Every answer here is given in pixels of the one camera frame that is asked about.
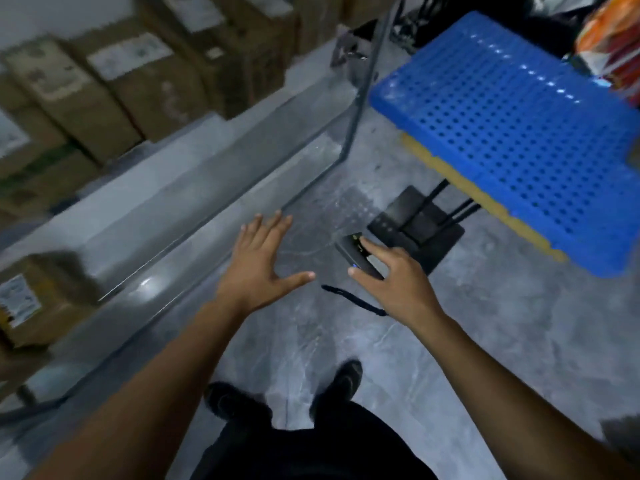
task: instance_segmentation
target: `forearm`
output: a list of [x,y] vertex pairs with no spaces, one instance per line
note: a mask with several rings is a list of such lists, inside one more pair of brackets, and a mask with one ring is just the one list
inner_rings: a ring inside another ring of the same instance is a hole
[[164,478],[243,318],[220,301],[204,306],[180,337],[57,447],[31,478]]
[[414,330],[442,367],[510,479],[636,478],[553,406],[484,352],[452,319]]

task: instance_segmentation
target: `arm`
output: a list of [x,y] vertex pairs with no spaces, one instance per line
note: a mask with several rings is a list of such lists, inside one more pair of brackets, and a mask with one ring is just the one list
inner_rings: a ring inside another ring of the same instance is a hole
[[245,318],[296,288],[313,273],[279,279],[276,251],[292,219],[243,226],[215,299],[180,337],[112,396],[31,480],[164,479],[220,356]]
[[495,361],[446,316],[420,265],[400,249],[362,240],[390,270],[384,281],[349,274],[440,364],[511,480],[637,479],[635,471]]

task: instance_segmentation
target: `hand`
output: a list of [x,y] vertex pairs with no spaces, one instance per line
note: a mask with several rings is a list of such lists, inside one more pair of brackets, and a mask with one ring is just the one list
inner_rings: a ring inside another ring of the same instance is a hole
[[389,268],[386,280],[378,280],[360,268],[349,275],[375,297],[387,313],[413,331],[425,321],[446,317],[420,264],[402,248],[384,248],[361,237],[366,250]]
[[258,214],[251,224],[241,227],[216,300],[224,300],[247,317],[316,279],[316,274],[309,272],[280,279],[273,270],[278,248],[292,222],[292,216],[283,219],[279,210],[266,224]]

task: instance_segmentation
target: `person's right arm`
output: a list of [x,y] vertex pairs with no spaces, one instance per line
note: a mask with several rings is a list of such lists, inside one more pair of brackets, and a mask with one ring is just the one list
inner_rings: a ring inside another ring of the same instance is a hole
[[407,252],[362,243],[389,267],[389,276],[380,281],[356,268],[349,274],[440,364],[509,480],[640,478],[469,338],[444,313]]

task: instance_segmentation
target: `person's left arm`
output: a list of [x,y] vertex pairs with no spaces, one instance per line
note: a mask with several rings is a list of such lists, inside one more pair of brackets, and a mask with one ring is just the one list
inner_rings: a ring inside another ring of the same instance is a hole
[[273,270],[292,218],[243,226],[215,299],[36,468],[31,480],[164,479],[220,356],[252,312],[313,281]]

